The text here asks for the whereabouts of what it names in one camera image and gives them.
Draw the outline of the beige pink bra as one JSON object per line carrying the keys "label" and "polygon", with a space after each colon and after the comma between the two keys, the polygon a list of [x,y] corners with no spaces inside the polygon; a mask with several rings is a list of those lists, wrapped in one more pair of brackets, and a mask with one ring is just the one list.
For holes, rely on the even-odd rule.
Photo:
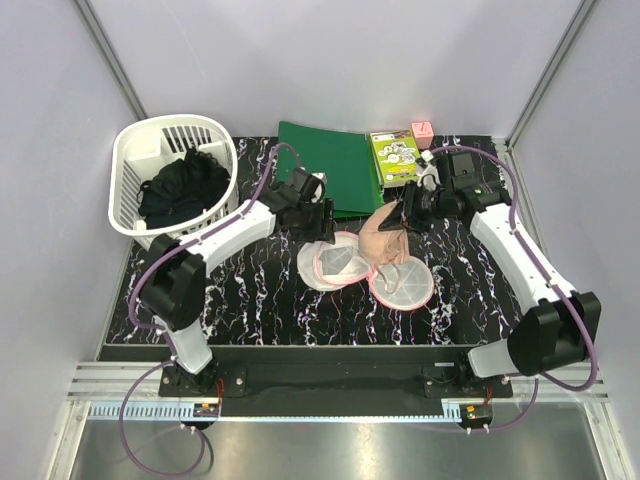
{"label": "beige pink bra", "polygon": [[399,280],[391,281],[383,272],[382,267],[391,265],[396,274],[398,266],[403,265],[409,258],[409,242],[406,230],[382,231],[380,226],[391,215],[397,201],[386,203],[377,209],[361,227],[359,237],[359,252],[383,277],[385,291],[394,293],[398,289]]}

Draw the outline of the white mesh laundry bag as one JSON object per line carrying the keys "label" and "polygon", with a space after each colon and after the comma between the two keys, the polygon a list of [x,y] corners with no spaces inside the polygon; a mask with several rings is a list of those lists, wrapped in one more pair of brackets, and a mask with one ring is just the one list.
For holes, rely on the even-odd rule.
{"label": "white mesh laundry bag", "polygon": [[370,293],[384,306],[413,311],[431,299],[435,281],[428,266],[410,256],[403,264],[376,266],[361,254],[358,236],[347,231],[335,234],[335,241],[303,245],[297,254],[298,273],[317,291],[330,292],[365,280]]}

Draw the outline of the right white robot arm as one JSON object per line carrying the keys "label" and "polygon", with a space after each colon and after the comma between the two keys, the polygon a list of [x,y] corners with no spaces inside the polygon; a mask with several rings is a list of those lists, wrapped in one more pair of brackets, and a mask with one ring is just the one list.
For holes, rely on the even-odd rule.
{"label": "right white robot arm", "polygon": [[477,156],[513,174],[504,161],[475,147],[425,150],[418,179],[406,184],[381,228],[425,234],[436,220],[459,220],[517,297],[522,317],[511,333],[470,349],[454,371],[460,393],[476,396],[490,378],[504,375],[540,375],[563,389],[585,391],[598,375],[601,302],[593,292],[579,292],[551,265],[519,220],[518,186],[484,181],[475,169]]}

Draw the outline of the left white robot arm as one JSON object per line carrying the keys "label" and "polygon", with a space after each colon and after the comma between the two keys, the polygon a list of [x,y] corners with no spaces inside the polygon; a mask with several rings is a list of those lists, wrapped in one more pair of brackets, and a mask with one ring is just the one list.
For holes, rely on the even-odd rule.
{"label": "left white robot arm", "polygon": [[294,169],[286,182],[267,188],[200,232],[156,237],[144,272],[131,296],[130,313],[141,303],[152,327],[168,339],[181,384],[196,396],[215,386],[213,352],[202,333],[205,287],[211,272],[245,247],[284,231],[293,241],[335,241],[333,201],[326,197],[324,173]]}

